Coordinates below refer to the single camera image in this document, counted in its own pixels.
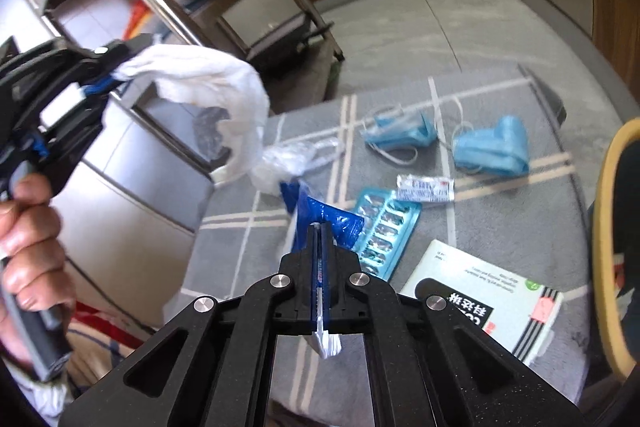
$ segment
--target white tag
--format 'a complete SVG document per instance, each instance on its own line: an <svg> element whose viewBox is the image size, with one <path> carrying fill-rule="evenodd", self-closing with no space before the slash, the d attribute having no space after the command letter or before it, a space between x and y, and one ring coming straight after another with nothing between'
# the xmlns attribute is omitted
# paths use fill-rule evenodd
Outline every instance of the white tag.
<svg viewBox="0 0 640 427"><path fill-rule="evenodd" d="M429 178L400 174L396 200L417 203L449 203L453 201L453 183L450 178Z"/></svg>

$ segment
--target white plastic bag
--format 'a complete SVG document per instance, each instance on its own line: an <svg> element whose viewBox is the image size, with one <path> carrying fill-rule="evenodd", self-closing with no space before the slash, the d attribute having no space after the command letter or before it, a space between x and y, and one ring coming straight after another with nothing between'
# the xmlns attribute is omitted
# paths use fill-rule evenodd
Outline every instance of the white plastic bag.
<svg viewBox="0 0 640 427"><path fill-rule="evenodd" d="M321 150L334 149L332 153L318 155ZM273 196L280 195L280 182L290 182L305 172L333 162L344 151L344 144L337 138L319 142L299 141L267 147L257 165L249 172L254 187Z"/></svg>
<svg viewBox="0 0 640 427"><path fill-rule="evenodd" d="M237 180L262 157L269 97L257 71L246 62L211 48L155 44L112 75L117 80L149 75L162 98L228 110L229 120L220 121L218 131L231 156L211 173L216 184Z"/></svg>

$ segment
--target crumpled face mask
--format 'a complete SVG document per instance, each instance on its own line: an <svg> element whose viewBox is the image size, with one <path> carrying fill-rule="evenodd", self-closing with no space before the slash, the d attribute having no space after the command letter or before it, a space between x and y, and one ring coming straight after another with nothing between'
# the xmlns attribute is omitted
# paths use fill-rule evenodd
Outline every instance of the crumpled face mask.
<svg viewBox="0 0 640 427"><path fill-rule="evenodd" d="M365 143L374 151L397 165L411 165L418 157L418 147L430 146L438 133L422 111L401 113L399 116L374 116L373 126L361 131ZM410 160L402 160L388 153L393 150L414 151Z"/></svg>
<svg viewBox="0 0 640 427"><path fill-rule="evenodd" d="M453 139L453 162L458 169L498 176L529 173L529 141L522 120L504 116L494 128L476 129Z"/></svg>

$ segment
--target finger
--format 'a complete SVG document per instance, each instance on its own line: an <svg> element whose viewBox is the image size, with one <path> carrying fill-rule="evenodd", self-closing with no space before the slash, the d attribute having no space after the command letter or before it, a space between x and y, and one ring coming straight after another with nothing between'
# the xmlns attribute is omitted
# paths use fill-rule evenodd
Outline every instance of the finger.
<svg viewBox="0 0 640 427"><path fill-rule="evenodd" d="M9 232L18 220L18 205L13 201L0 203L0 237Z"/></svg>
<svg viewBox="0 0 640 427"><path fill-rule="evenodd" d="M48 310L56 304L73 308L76 302L76 290L71 277L63 270L47 272L23 288L15 296L23 310L39 312Z"/></svg>
<svg viewBox="0 0 640 427"><path fill-rule="evenodd" d="M57 237L62 223L49 206L32 206L20 214L14 227L0 239L0 251L15 255L23 248Z"/></svg>
<svg viewBox="0 0 640 427"><path fill-rule="evenodd" d="M47 204L52 197L51 185L45 176L32 172L15 184L13 196L25 206Z"/></svg>
<svg viewBox="0 0 640 427"><path fill-rule="evenodd" d="M20 250L11 259L2 274L2 285L17 294L46 272L65 267L65 250L55 239L47 239Z"/></svg>

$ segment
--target mask ear loop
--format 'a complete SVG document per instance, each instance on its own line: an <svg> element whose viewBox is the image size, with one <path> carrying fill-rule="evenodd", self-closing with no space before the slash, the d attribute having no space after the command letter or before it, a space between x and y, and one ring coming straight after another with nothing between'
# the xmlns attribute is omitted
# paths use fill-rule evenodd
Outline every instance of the mask ear loop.
<svg viewBox="0 0 640 427"><path fill-rule="evenodd" d="M372 109L362 119L362 126L364 127L364 131L367 132L369 130L367 128L367 121L370 121L370 120L375 121L374 117L378 116L381 113L387 112L389 109L395 109L395 111L393 111L391 114L399 113L400 116L404 114L404 109L402 109L402 106L400 104L383 105L383 107ZM388 152L383 151L382 149L380 149L380 147L378 147L375 144L367 143L367 145L371 147L375 152L380 154L383 158L386 158L390 162L395 163L396 165L399 165L399 166L407 167L409 165L413 165L418 159L418 150L415 147L398 147L394 149L395 151L413 151L414 152L414 156L410 160L402 160L397 156L393 156L392 154L389 154Z"/></svg>
<svg viewBox="0 0 640 427"><path fill-rule="evenodd" d="M451 154L453 155L455 154L455 151L456 151L456 136L462 134L462 132L465 130L473 131L475 128L473 124L465 120L465 112L462 109L462 104L460 103L460 99L456 96L453 96L451 100L453 100L453 102L455 102L456 105L458 106L458 110L460 112L460 123L453 128L453 131L451 133L451 145L449 145L445 139L441 138L440 134L438 134L438 141L442 143L444 147L450 150ZM456 169L467 172L468 174L478 174L478 172L482 170L481 167L479 167L478 169L460 169L456 167Z"/></svg>

